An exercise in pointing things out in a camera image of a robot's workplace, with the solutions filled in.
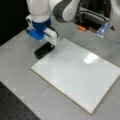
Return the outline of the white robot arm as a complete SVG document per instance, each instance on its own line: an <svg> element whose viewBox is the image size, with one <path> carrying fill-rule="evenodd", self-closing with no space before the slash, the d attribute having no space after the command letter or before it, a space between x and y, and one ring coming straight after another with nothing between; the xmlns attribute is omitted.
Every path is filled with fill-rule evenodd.
<svg viewBox="0 0 120 120"><path fill-rule="evenodd" d="M71 21L81 0L26 0L29 15L28 34L37 41L45 39L52 45L60 40L58 32L51 26L51 16L60 22Z"/></svg>

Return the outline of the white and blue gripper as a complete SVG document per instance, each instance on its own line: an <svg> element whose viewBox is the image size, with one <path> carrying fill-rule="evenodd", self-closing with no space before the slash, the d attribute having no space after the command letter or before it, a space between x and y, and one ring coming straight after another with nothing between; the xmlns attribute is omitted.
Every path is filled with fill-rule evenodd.
<svg viewBox="0 0 120 120"><path fill-rule="evenodd" d="M26 17L28 23L27 33L37 41L46 40L52 45L57 45L60 42L58 32L51 26L51 20L48 19L43 23L36 23L32 21L30 15Z"/></svg>

